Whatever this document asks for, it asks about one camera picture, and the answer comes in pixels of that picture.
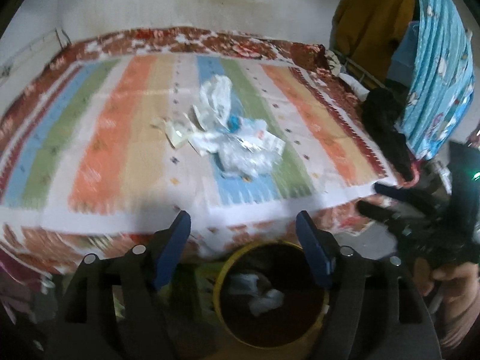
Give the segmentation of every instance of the hanging clothes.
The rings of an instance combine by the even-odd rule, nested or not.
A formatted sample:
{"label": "hanging clothes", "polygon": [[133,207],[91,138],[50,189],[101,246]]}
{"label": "hanging clothes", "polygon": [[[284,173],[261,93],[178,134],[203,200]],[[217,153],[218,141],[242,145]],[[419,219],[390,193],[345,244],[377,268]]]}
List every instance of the hanging clothes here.
{"label": "hanging clothes", "polygon": [[419,41],[419,27],[420,23],[418,21],[412,21],[409,24],[402,42],[392,56],[390,68],[388,68],[387,79],[400,83],[406,88],[410,88],[412,85]]}
{"label": "hanging clothes", "polygon": [[470,37],[452,0],[418,0],[417,55],[399,130],[417,159],[431,159],[473,98]]}
{"label": "hanging clothes", "polygon": [[415,0],[341,0],[334,15],[335,46],[384,81],[414,8]]}

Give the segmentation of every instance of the person's arm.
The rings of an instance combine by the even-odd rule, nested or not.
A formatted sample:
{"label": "person's arm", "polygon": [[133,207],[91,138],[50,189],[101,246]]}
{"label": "person's arm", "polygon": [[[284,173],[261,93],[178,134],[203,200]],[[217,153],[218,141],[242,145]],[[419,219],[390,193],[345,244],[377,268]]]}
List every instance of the person's arm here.
{"label": "person's arm", "polygon": [[424,259],[415,262],[413,281],[421,295],[433,290],[435,280],[442,282],[444,334],[439,341],[447,359],[470,359],[469,352],[477,353],[472,350],[480,334],[478,272],[478,265],[472,263],[445,265],[432,271]]}

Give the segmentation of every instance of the screw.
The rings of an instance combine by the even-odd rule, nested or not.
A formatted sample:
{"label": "screw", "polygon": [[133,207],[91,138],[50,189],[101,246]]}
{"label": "screw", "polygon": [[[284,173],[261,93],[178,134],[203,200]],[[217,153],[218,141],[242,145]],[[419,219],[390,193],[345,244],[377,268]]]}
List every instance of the screw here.
{"label": "screw", "polygon": [[96,259],[97,259],[97,256],[94,255],[93,253],[91,253],[91,254],[87,254],[87,256],[85,256],[85,258],[83,259],[83,262],[84,262],[85,264],[91,264],[91,263],[93,263]]}
{"label": "screw", "polygon": [[352,257],[354,252],[355,251],[349,246],[342,246],[340,248],[340,254],[345,257]]}
{"label": "screw", "polygon": [[402,264],[402,260],[400,260],[397,256],[390,257],[390,263],[395,266],[400,266]]}
{"label": "screw", "polygon": [[131,251],[132,251],[134,254],[142,254],[142,253],[145,252],[145,250],[147,250],[147,248],[145,247],[145,245],[137,245],[137,246],[134,246]]}

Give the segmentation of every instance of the white plastic bag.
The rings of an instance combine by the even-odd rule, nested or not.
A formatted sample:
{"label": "white plastic bag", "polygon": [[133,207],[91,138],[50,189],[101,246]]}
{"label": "white plastic bag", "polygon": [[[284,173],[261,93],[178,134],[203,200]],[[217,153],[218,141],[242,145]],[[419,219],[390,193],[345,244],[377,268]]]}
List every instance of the white plastic bag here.
{"label": "white plastic bag", "polygon": [[222,142],[218,156],[224,168],[224,177],[246,175],[257,178],[259,175],[271,173],[273,165],[282,159],[278,152],[266,150],[256,143],[240,138]]}
{"label": "white plastic bag", "polygon": [[264,312],[278,309],[283,305],[285,294],[277,289],[271,289],[265,295],[260,297],[253,297],[248,302],[250,312],[254,317],[258,317]]}
{"label": "white plastic bag", "polygon": [[215,129],[216,123],[227,128],[231,110],[232,81],[227,76],[215,75],[200,87],[200,104],[193,110],[198,123],[205,131]]}
{"label": "white plastic bag", "polygon": [[218,152],[220,144],[225,140],[221,132],[198,132],[188,139],[195,151],[204,156]]}

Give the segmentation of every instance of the blue curtain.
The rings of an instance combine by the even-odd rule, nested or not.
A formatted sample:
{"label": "blue curtain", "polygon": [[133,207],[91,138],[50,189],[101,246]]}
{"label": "blue curtain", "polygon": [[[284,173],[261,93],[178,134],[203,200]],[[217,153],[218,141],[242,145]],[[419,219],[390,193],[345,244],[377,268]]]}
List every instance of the blue curtain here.
{"label": "blue curtain", "polygon": [[431,159],[473,99],[469,37],[452,0],[418,0],[417,56],[400,131],[417,159]]}

